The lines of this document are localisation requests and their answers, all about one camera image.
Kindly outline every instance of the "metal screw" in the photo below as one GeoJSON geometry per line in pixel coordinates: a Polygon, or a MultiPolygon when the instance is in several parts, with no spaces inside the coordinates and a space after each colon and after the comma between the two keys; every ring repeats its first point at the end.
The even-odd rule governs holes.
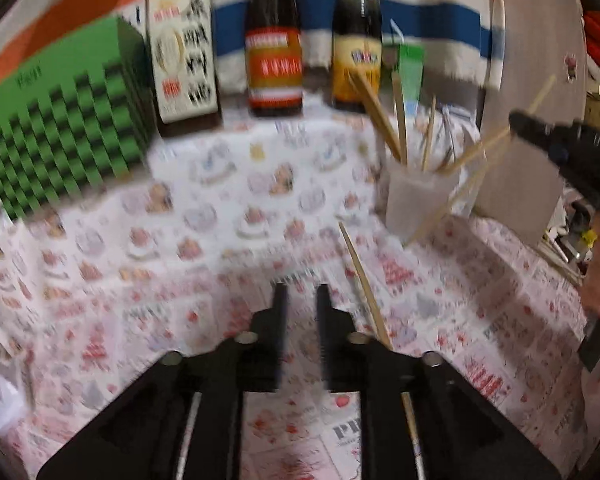
{"type": "Polygon", "coordinates": [[[371,338],[361,332],[352,332],[347,336],[350,343],[354,345],[366,345],[371,338]]]}
{"type": "Polygon", "coordinates": [[[437,352],[427,352],[422,356],[422,361],[425,365],[430,367],[436,367],[445,362],[440,354],[437,352]]]}
{"type": "Polygon", "coordinates": [[[235,340],[241,345],[251,345],[257,341],[257,334],[255,332],[240,332],[235,336],[235,340]]]}
{"type": "Polygon", "coordinates": [[[164,354],[164,357],[160,359],[160,363],[165,366],[176,366],[182,362],[182,354],[171,351],[164,354]]]}

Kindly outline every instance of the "yellow bottle label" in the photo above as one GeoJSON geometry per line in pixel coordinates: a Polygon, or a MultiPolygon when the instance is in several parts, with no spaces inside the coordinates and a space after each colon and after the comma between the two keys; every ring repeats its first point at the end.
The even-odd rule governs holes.
{"type": "Polygon", "coordinates": [[[337,101],[358,103],[357,91],[349,81],[349,71],[361,68],[371,88],[380,90],[382,42],[366,36],[334,36],[333,38],[333,98],[337,101]]]}

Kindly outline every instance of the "orange bottle label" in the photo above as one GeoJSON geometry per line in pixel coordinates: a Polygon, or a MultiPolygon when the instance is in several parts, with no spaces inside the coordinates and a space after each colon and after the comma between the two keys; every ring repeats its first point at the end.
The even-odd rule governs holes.
{"type": "Polygon", "coordinates": [[[382,42],[365,36],[335,36],[333,39],[333,98],[337,101],[361,102],[349,81],[352,68],[362,69],[371,88],[380,91],[382,42]]]}
{"type": "Polygon", "coordinates": [[[286,107],[302,102],[302,45],[291,27],[267,27],[246,34],[249,102],[286,107]]]}

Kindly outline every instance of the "blue stripe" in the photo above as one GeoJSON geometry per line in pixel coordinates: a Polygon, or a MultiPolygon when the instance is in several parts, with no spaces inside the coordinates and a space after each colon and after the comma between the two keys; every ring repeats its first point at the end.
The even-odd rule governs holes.
{"type": "MultiPolygon", "coordinates": [[[[336,0],[298,0],[302,30],[331,30],[336,0]]],[[[450,40],[472,46],[480,56],[502,59],[504,34],[481,27],[480,15],[455,4],[416,6],[382,0],[382,30],[390,34],[392,19],[405,36],[423,40],[450,40]]],[[[216,47],[219,56],[244,49],[246,3],[237,2],[215,10],[216,47]]]]}

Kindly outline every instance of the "orange stripe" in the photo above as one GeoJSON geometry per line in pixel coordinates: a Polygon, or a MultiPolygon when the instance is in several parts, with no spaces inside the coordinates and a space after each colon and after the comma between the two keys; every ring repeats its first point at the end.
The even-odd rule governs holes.
{"type": "Polygon", "coordinates": [[[0,81],[30,56],[82,25],[135,0],[61,0],[13,38],[0,53],[0,81]]]}

